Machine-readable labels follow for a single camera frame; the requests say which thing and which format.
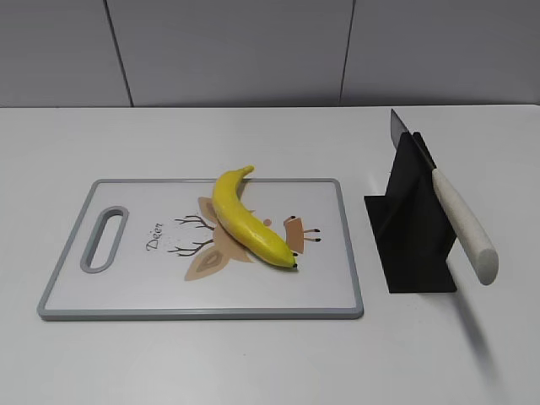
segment banana tip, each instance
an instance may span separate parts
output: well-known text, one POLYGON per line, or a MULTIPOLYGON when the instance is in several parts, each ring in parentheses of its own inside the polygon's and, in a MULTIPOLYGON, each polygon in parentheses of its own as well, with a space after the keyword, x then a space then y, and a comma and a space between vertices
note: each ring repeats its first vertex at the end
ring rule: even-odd
POLYGON ((249 165, 249 166, 246 166, 245 168, 243 168, 242 172, 244 173, 244 176, 245 176, 245 175, 250 174, 254 169, 255 169, 255 166, 249 165))

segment deer illustration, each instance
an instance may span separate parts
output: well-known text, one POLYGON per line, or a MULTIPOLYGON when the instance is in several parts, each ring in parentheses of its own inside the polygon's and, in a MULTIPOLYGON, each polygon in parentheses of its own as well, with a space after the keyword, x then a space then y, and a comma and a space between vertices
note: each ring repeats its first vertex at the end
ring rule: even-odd
MULTIPOLYGON (((186 281, 197 280, 203 277, 207 277, 211 274, 217 273, 223 269, 229 261, 236 260, 238 262, 251 262, 251 259, 247 256, 247 250, 243 245, 238 243, 227 231, 221 226, 218 221, 217 215, 213 210, 212 199, 208 197, 199 197, 198 205, 201 209, 201 216, 187 215, 183 219, 175 219, 180 225, 195 223, 198 224, 195 228, 206 228, 212 230, 212 239, 204 242, 192 242, 195 246, 193 248, 175 247, 175 249, 168 251, 170 253, 176 253, 180 257, 192 257, 192 264, 187 269, 186 281), (213 246, 208 249, 204 249, 204 246, 213 246)), ((263 223, 266 226, 270 226, 272 221, 265 219, 263 223)), ((305 238, 305 233, 320 232, 318 229, 304 230, 301 218, 291 216, 285 219, 283 222, 285 231, 287 233, 286 241, 289 248, 298 253, 304 253, 304 240, 311 240, 314 242, 321 241, 321 238, 305 238)))

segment cutting board handle hole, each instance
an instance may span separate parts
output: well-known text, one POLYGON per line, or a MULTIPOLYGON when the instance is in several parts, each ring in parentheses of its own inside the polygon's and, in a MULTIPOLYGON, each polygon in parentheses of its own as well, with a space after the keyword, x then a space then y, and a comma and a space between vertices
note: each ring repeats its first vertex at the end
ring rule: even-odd
POLYGON ((98 216, 81 258, 86 273, 100 273, 114 261, 129 212, 124 207, 109 207, 98 216))

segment white wall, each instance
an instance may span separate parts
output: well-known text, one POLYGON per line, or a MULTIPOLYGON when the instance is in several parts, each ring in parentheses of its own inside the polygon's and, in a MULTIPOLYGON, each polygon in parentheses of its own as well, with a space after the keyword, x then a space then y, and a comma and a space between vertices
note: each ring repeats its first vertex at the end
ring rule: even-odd
POLYGON ((129 105, 100 0, 0 0, 0 106, 129 105))
POLYGON ((337 105, 352 0, 109 0, 134 105, 337 105))
POLYGON ((344 105, 539 103, 538 0, 359 0, 344 105))

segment deer antler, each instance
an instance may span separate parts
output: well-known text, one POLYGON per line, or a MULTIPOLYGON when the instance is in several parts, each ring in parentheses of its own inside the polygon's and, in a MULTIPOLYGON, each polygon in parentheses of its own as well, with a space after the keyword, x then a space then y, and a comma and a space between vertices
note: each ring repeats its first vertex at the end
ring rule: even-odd
POLYGON ((178 221, 180 225, 188 224, 190 222, 199 223, 200 225, 196 226, 195 228, 207 228, 209 230, 213 230, 213 227, 204 222, 204 219, 198 215, 186 215, 184 219, 175 219, 175 221, 178 221))
POLYGON ((193 245, 197 245, 195 249, 185 249, 183 247, 175 246, 175 249, 168 251, 169 253, 176 253, 178 256, 189 257, 194 256, 198 251, 200 251, 208 243, 212 243, 213 239, 207 240, 206 242, 193 242, 193 245), (179 253, 183 251, 189 251, 190 253, 179 253))

